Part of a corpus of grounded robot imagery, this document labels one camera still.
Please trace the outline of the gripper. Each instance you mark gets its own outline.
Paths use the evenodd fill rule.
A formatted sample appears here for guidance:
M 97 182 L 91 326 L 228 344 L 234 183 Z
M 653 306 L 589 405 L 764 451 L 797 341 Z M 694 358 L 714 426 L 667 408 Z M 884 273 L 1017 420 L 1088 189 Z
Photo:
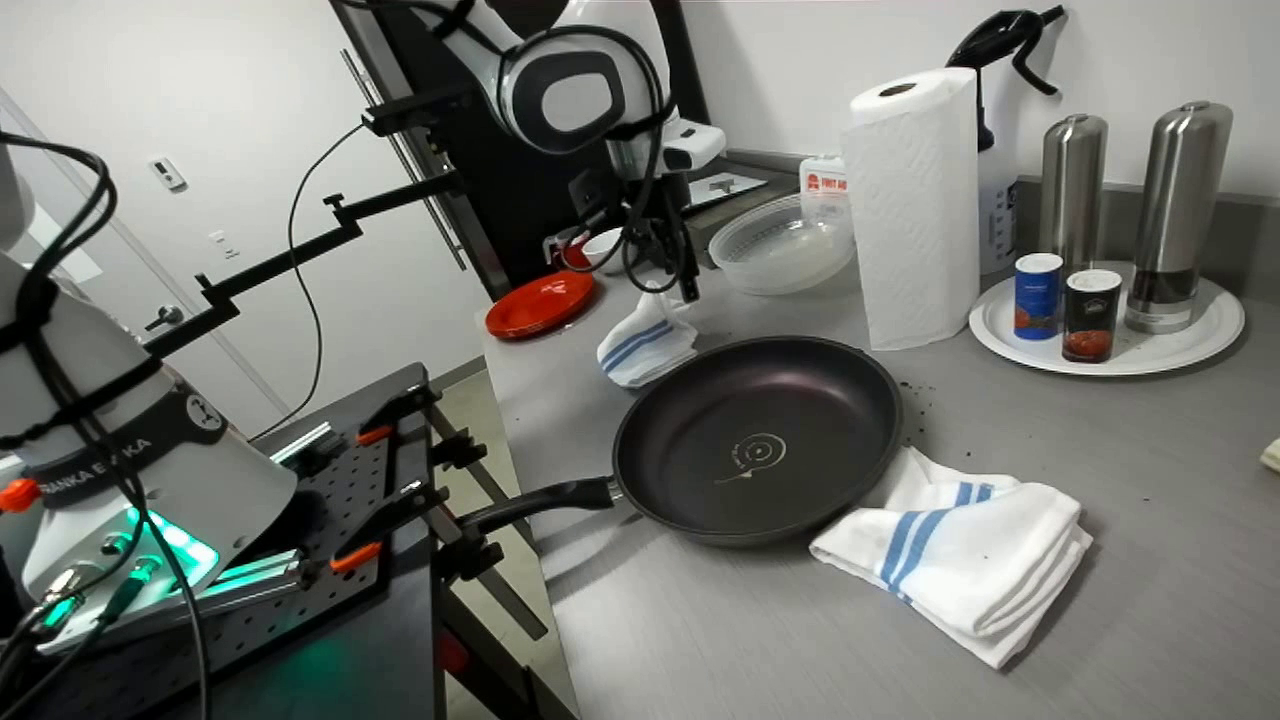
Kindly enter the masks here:
M 649 183 L 627 182 L 625 201 L 628 208 L 620 247 L 622 252 L 646 252 L 646 260 L 660 270 L 646 281 L 648 293 L 664 293 L 676 287 L 684 304 L 696 302 L 699 265 L 685 218 L 689 205 L 689 177 L 660 176 Z

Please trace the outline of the small white blue-striped towel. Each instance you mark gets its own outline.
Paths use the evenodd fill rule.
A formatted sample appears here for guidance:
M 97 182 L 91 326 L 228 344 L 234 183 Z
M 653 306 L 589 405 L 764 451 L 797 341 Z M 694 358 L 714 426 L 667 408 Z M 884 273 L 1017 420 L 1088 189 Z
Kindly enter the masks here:
M 694 359 L 696 340 L 686 304 L 664 293 L 645 293 L 605 334 L 596 348 L 596 364 L 616 386 L 639 389 Z

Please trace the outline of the black frying pan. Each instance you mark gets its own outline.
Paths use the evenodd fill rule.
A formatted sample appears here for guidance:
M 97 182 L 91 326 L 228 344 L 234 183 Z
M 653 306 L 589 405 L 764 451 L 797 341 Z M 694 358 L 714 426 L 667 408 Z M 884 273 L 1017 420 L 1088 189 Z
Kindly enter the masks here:
M 741 341 L 640 393 L 614 436 L 609 475 L 535 489 L 460 525 L 488 534 L 626 501 L 704 544 L 786 541 L 854 507 L 893 460 L 901 429 L 899 384 L 861 350 L 803 336 Z

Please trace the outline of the paper towel roll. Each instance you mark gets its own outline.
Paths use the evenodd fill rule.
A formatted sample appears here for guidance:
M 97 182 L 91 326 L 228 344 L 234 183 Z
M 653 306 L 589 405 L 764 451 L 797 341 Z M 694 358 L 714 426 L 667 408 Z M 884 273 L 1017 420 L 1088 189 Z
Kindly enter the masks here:
M 968 324 L 980 292 L 977 73 L 950 67 L 859 94 L 841 136 L 869 346 Z

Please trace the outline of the large white blue-striped towel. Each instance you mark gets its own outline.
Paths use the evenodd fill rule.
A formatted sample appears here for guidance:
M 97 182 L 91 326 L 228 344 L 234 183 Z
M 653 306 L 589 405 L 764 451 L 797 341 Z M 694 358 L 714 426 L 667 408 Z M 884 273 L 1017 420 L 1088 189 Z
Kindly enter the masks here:
M 1092 546 L 1062 491 L 897 451 L 810 555 L 914 609 L 1000 670 L 1024 651 Z

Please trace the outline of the grey flat device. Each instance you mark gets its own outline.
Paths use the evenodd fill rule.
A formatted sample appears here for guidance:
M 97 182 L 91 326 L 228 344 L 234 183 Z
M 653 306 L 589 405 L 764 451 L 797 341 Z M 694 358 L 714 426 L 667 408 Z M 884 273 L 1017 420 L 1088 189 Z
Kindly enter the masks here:
M 768 186 L 768 179 L 721 172 L 689 182 L 689 211 L 696 211 L 723 202 L 731 197 Z

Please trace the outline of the red plate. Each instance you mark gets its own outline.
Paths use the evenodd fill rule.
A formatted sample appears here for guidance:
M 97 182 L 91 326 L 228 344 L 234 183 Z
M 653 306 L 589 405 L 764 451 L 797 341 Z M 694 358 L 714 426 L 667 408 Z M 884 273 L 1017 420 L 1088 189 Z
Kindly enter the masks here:
M 557 272 L 512 290 L 494 302 L 484 318 L 485 332 L 497 340 L 531 340 L 567 325 L 595 301 L 593 275 Z

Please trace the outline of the black clamp with orange tip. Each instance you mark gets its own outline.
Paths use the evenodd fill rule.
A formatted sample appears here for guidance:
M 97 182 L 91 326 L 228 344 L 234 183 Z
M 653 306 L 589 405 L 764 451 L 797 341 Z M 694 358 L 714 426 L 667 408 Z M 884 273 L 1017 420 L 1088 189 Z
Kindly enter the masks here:
M 381 446 L 392 475 L 406 445 L 425 443 L 430 468 L 466 470 L 488 456 L 488 447 L 470 429 L 456 429 L 436 407 L 442 395 L 420 383 L 390 396 L 356 429 L 353 446 Z
M 463 524 L 445 506 L 449 493 L 425 479 L 412 480 L 378 500 L 333 551 L 328 566 L 348 574 L 379 559 L 402 527 L 422 521 L 428 528 L 428 560 L 444 583 L 476 580 L 506 557 L 502 547 Z

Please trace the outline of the blue spice shaker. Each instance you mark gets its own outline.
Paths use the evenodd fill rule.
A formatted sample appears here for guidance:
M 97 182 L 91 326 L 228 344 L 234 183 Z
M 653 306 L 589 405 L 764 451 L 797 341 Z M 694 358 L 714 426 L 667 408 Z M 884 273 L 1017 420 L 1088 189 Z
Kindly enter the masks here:
M 1032 252 L 1015 261 L 1012 332 L 1020 340 L 1050 340 L 1059 332 L 1064 261 L 1053 252 Z

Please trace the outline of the black stepped stand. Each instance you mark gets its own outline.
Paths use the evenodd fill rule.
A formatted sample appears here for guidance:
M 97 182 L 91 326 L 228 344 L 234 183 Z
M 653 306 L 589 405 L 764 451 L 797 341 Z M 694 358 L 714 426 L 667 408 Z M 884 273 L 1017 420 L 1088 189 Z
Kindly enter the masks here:
M 475 97 L 476 94 L 472 90 L 457 83 L 440 91 L 398 97 L 367 108 L 361 115 L 358 128 L 367 129 L 383 138 L 410 129 L 435 129 L 442 123 L 442 118 L 471 106 Z M 324 202 L 332 209 L 337 223 L 335 228 L 302 243 L 291 241 L 284 252 L 218 283 L 211 283 L 205 275 L 198 275 L 197 282 L 201 286 L 202 296 L 209 302 L 209 309 L 143 346 L 151 356 L 165 359 L 237 318 L 241 314 L 234 302 L 237 296 L 279 275 L 297 270 L 302 264 L 361 237 L 364 234 L 360 227 L 361 222 L 442 193 L 457 196 L 463 190 L 465 183 L 461 174 L 457 170 L 444 170 L 351 204 L 347 204 L 339 193 L 328 196 Z

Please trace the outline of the short steel grinder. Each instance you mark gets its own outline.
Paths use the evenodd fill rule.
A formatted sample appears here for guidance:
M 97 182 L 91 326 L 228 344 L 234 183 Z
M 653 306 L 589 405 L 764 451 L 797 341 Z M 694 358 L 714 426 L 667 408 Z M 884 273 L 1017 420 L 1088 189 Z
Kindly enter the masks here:
M 1091 114 L 1053 123 L 1042 142 L 1039 249 L 1062 260 L 1061 277 L 1098 258 L 1108 124 Z

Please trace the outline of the dark spice shaker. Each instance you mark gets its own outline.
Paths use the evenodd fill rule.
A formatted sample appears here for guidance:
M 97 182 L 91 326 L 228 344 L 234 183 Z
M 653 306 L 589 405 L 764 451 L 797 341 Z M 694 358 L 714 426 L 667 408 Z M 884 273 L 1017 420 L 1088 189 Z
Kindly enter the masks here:
M 1070 363 L 1111 359 L 1123 277 L 1108 269 L 1084 269 L 1066 278 L 1062 295 L 1061 355 Z

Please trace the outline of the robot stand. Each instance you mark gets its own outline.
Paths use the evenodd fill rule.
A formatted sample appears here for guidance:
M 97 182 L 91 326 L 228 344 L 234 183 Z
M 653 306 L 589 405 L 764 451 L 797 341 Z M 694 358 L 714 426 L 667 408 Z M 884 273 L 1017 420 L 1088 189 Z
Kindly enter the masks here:
M 468 683 L 502 717 L 579 720 L 433 575 L 428 539 L 397 539 L 376 562 L 314 574 L 301 591 L 205 616 L 211 720 L 442 720 L 439 660 L 463 660 Z M 134 644 L 101 647 L 22 720 L 198 720 L 186 620 Z

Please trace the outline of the white plate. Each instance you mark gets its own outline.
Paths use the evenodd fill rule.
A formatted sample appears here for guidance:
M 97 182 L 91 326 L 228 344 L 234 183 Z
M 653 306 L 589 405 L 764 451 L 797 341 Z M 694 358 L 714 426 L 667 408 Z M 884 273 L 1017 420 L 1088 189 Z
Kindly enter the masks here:
M 1101 364 L 1070 363 L 1061 356 L 1061 337 L 1021 340 L 1014 334 L 1015 279 L 1005 279 L 980 295 L 969 314 L 969 327 L 991 352 L 1012 363 L 1068 375 L 1125 377 L 1171 372 L 1208 360 L 1229 348 L 1245 329 L 1239 299 L 1204 278 L 1198 283 L 1193 323 L 1171 334 L 1144 334 L 1117 316 L 1114 354 Z

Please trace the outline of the tall steel grinder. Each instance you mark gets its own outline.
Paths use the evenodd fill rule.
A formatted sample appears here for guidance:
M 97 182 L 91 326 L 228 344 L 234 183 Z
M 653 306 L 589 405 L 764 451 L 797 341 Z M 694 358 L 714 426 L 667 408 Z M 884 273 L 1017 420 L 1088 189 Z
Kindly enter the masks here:
M 1233 122 L 1229 106 L 1204 100 L 1155 122 L 1124 315 L 1133 331 L 1171 334 L 1193 322 Z

